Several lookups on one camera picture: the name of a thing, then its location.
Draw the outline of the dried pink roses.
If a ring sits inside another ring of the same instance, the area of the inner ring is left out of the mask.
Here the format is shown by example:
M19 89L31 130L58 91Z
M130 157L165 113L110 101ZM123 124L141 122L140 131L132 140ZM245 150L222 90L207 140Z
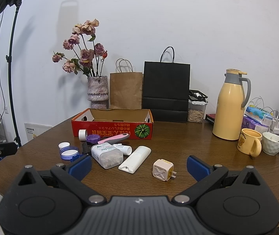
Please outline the dried pink roses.
M62 69L67 73L81 72L87 77L101 77L104 61L108 56L104 46L95 42L98 19L87 20L72 28L71 36L63 41L63 49L71 50L74 57L70 58L62 52L54 52L52 62L64 61Z

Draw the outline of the yellow thermos jug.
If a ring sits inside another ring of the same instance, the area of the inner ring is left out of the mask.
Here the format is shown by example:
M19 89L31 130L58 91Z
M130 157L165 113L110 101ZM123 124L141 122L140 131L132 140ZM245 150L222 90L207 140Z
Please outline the yellow thermos jug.
M251 81L245 78L246 72L227 69L220 90L213 134L221 139L236 141L239 139L245 107L251 95Z

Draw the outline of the white cube power adapter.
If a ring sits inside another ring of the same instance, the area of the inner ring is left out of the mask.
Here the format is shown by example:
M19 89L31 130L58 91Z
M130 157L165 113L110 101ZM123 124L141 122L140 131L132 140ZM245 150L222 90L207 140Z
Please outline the white cube power adapter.
M158 159L153 163L152 175L161 181L168 181L171 178L175 178L176 174L174 164L170 161Z

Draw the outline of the white spray bottle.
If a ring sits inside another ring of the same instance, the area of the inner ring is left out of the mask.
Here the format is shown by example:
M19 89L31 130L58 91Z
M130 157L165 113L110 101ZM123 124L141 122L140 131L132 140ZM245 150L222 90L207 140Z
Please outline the white spray bottle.
M129 145L122 145L121 143L119 143L119 144L114 144L113 146L119 149L123 153L123 155L126 156L130 156L133 152L132 147Z

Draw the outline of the white cup with spoon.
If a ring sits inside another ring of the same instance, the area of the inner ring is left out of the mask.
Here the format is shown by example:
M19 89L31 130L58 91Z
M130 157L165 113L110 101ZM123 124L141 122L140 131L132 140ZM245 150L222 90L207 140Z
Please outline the white cup with spoon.
M279 153L279 135L264 132L262 134L262 151L268 155L274 156Z

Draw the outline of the purple ridged lid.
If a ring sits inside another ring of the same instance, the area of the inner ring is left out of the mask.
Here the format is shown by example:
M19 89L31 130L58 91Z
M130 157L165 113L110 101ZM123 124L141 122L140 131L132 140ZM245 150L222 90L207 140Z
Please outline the purple ridged lid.
M101 137L98 134L90 134L90 135L87 135L87 137L86 137L86 141L93 145L98 144L98 142L100 140L101 140Z

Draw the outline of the clear box of white beads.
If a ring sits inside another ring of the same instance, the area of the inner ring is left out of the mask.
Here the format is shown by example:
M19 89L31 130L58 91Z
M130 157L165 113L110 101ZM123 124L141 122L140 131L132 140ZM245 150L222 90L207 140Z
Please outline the clear box of white beads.
M94 145L91 148L92 157L104 169L110 169L122 164L124 161L123 153L109 143Z

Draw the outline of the small white round cap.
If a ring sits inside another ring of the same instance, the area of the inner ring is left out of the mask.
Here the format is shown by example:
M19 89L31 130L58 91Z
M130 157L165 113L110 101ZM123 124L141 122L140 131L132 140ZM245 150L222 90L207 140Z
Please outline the small white round cap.
M61 149L63 149L64 147L68 147L69 145L70 145L69 142L61 142L61 143L59 143L58 147L59 147L59 149L61 150Z

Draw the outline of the red cardboard box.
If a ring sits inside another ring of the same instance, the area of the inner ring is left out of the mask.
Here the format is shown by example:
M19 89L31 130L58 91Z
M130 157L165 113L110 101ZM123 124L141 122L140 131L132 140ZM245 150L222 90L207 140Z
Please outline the red cardboard box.
M91 109L71 120L73 135L79 130L98 134L101 138L128 133L130 139L152 139L154 120L149 109Z

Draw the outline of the dark red book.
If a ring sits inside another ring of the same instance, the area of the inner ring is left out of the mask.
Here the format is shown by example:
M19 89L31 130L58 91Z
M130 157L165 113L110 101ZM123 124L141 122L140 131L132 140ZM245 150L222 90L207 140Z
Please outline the dark red book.
M205 115L205 120L211 124L211 125L214 125L214 122L215 122L215 114L206 114Z

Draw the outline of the brown paper bag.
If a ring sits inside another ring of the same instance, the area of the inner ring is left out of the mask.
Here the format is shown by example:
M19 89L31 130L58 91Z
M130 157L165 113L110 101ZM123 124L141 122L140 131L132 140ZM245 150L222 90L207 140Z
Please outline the brown paper bag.
M134 72L131 62L118 58L110 74L110 108L142 109L143 73Z

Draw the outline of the white tape roll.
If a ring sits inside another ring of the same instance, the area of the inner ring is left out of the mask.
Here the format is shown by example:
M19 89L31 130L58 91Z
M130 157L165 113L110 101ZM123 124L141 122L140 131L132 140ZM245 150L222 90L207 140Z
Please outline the white tape roll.
M78 138L81 142L85 142L86 138L88 136L87 130L86 129L80 129L78 131Z

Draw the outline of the blue rimmed round container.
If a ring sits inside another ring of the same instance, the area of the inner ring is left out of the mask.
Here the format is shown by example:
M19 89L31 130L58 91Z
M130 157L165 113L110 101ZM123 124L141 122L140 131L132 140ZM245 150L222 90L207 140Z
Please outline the blue rimmed round container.
M79 155L79 149L75 146L66 146L60 149L60 156L62 160L70 161Z

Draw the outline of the pink handled black brush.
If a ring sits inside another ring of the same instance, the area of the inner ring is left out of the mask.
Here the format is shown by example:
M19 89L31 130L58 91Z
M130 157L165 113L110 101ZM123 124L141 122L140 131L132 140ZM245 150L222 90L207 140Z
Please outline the pink handled black brush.
M130 135L128 133L123 133L119 134L116 136L112 136L109 138L101 139L98 144L103 144L103 143L109 143L109 144L116 144L121 141L124 141L125 139L128 139ZM91 154L91 146L93 144L88 143L87 141L81 142L81 149L82 149L82 154Z

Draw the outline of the yellow mug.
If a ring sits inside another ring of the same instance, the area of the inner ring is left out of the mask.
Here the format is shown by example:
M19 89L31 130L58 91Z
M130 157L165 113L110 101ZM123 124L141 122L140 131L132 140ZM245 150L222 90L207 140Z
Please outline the yellow mug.
M256 130L243 128L237 143L237 149L243 154L256 158L262 151L262 134Z

